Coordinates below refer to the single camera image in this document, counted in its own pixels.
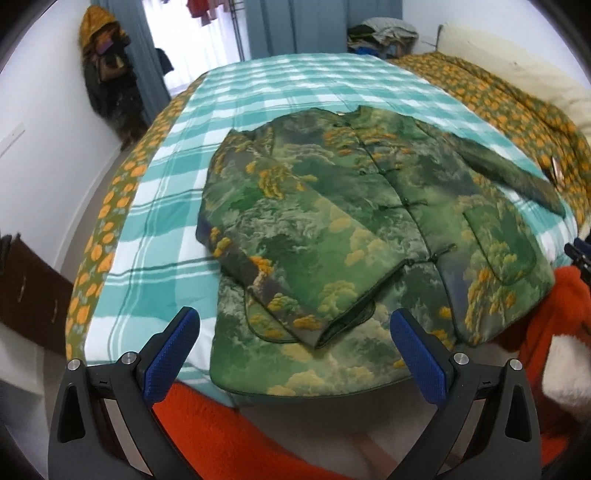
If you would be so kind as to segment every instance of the curtain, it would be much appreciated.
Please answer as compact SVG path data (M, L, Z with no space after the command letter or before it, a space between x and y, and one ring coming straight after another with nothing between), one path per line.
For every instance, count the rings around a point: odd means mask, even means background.
M142 0L91 0L91 4L116 16L131 39L125 52L134 65L139 94L144 102L144 118L150 125L168 105L170 95L164 84Z
M164 50L174 70L164 77L171 95L185 90L202 73L240 61L229 12L216 9L217 19L205 26L192 18L187 0L143 0L156 47Z
M402 18L402 0L244 0L253 59L342 53L347 28L371 17Z

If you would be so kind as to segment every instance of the bed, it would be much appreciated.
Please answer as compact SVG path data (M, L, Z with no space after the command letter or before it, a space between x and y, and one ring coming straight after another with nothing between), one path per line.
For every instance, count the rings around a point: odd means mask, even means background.
M203 284L196 292L193 281L183 281L217 273L215 261L194 238L204 173L229 127L249 128L293 108L322 105L344 111L359 103L380 105L383 98L352 81L352 67L361 83L379 78L381 86L394 85L388 87L387 101L399 112L472 136L533 173L541 174L529 158L547 170L552 157L559 156L564 180L557 189L571 212L564 220L539 215L519 198L512 200L527 215L552 265L568 262L562 247L591 211L591 154L569 117L486 70L441 53L403 57L394 62L398 67L378 60L367 63L369 59L355 64L361 58L353 57L274 57L224 67L202 76L171 102L116 172L104 199L74 284L66 323L68 358L89 364L113 361L161 331L179 304L209 299L199 304L204 327L179 378L221 403L243 401L218 390L208 376L215 283ZM242 78L245 69L254 83L239 86L235 79ZM297 88L286 95L273 89L278 81ZM254 94L253 85L258 86ZM230 97L246 88L251 88L250 100L228 107L227 102L237 98ZM171 244L176 247L167 249Z

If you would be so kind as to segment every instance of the jacket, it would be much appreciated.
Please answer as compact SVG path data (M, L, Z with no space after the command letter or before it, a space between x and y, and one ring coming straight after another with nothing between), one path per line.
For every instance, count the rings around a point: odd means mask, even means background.
M492 339L554 282L493 181L565 215L547 181L395 112L311 109L231 131L197 223L222 266L212 381L304 397L401 380L399 307L450 349Z

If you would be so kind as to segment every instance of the silver bolt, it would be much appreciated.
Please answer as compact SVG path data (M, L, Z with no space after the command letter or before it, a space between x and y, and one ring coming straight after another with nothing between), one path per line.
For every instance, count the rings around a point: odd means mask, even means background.
M70 360L68 362L68 370L73 372L74 370L78 370L78 367L80 366L80 360L78 360L77 358L75 358L74 360Z
M519 360L517 360L516 358L513 358L509 361L509 366L513 370L521 370L523 368L523 364Z
M455 363L458 365L466 365L470 359L465 353L458 352L453 356L453 361L455 361Z
M135 352L127 352L121 355L121 363L125 365L131 365L137 359L138 354Z

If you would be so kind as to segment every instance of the drawer handle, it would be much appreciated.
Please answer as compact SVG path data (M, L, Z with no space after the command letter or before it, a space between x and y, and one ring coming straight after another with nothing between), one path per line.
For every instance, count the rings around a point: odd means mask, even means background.
M18 294L18 298L17 298L17 302L20 303L22 300L22 296L25 294L25 287L27 286L27 278L23 277L22 278L22 286L21 286L21 292Z
M51 317L51 322L55 323L56 322L56 317L57 317L57 300L54 300L54 306L53 306L53 317Z

